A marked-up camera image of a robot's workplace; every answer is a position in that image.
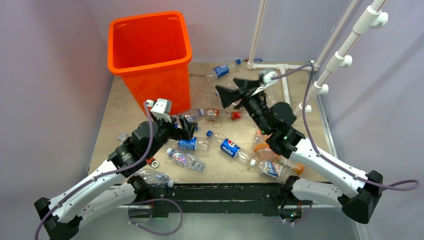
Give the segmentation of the red cap small bottle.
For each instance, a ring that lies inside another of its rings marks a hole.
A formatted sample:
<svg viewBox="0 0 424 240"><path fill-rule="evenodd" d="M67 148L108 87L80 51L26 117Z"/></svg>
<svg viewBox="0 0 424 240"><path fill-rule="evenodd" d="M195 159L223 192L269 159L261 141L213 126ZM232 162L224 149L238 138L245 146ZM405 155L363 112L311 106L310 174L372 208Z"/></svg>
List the red cap small bottle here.
<svg viewBox="0 0 424 240"><path fill-rule="evenodd" d="M222 122L222 121L235 121L242 117L239 111L227 111L219 108L207 108L205 111L205 119L207 121Z"/></svg>

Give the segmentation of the large Pepsi bottle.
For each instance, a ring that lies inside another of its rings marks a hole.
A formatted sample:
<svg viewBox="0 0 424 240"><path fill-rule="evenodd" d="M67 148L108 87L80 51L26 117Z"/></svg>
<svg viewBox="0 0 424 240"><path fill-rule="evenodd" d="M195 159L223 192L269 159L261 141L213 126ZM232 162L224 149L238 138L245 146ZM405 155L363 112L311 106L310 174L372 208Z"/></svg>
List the large Pepsi bottle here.
<svg viewBox="0 0 424 240"><path fill-rule="evenodd" d="M231 159L235 162L250 167L254 167L258 162L256 159L254 159L252 154L250 154L244 148L238 146L234 141L230 140L225 135L209 130L206 133L206 136L212 146L219 149L227 156L231 157Z"/></svg>

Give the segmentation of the orange drink bottle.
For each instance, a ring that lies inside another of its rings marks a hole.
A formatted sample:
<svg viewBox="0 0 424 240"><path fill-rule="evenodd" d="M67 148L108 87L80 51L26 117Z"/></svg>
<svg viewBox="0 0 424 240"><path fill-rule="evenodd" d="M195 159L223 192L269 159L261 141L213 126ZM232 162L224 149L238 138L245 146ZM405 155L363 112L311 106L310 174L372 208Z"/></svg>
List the orange drink bottle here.
<svg viewBox="0 0 424 240"><path fill-rule="evenodd" d="M259 129L256 131L253 144L253 152L256 157L258 157L260 160L270 160L274 163L278 163L290 169L296 175L302 174L305 170L305 166L301 163L295 162L291 159L287 159L274 153L266 142L268 138L269 135L263 135Z"/></svg>

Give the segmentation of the white blue label bottle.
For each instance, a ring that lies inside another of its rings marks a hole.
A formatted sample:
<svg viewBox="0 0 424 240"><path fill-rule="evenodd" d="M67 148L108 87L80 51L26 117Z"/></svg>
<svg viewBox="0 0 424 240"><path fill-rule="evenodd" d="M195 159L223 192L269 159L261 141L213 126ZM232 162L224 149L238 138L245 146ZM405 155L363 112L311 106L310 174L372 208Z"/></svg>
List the white blue label bottle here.
<svg viewBox="0 0 424 240"><path fill-rule="evenodd" d="M289 176L294 176L295 173L287 167L270 160L255 160L252 159L249 164L259 176L275 183L284 183Z"/></svg>

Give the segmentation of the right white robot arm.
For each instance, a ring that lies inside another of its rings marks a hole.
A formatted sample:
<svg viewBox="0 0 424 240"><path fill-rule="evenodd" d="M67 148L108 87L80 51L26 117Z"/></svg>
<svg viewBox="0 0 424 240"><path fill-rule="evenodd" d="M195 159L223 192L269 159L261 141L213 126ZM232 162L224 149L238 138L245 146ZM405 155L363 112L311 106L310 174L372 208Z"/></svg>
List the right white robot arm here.
<svg viewBox="0 0 424 240"><path fill-rule="evenodd" d="M234 78L237 88L216 85L215 89L224 108L237 102L235 109L244 108L277 155L313 169L329 183L311 183L302 187L297 178L281 189L280 196L288 204L309 200L340 207L350 219L368 224L382 196L383 175L376 170L365 172L346 164L318 148L310 138L293 127L296 116L291 106L279 101L268 107L262 94L260 80Z"/></svg>

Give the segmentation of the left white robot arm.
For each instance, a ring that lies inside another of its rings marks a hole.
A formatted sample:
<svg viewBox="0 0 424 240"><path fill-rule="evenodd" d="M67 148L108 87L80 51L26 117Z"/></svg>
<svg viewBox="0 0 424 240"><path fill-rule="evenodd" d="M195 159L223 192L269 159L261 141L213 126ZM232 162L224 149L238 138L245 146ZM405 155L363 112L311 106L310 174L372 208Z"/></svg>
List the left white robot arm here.
<svg viewBox="0 0 424 240"><path fill-rule="evenodd" d="M116 208L135 202L146 203L146 183L133 174L147 165L168 140L191 140L195 122L185 117L149 117L121 143L103 163L79 183L51 199L34 203L40 218L34 239L45 229L51 240L70 240L83 224Z"/></svg>

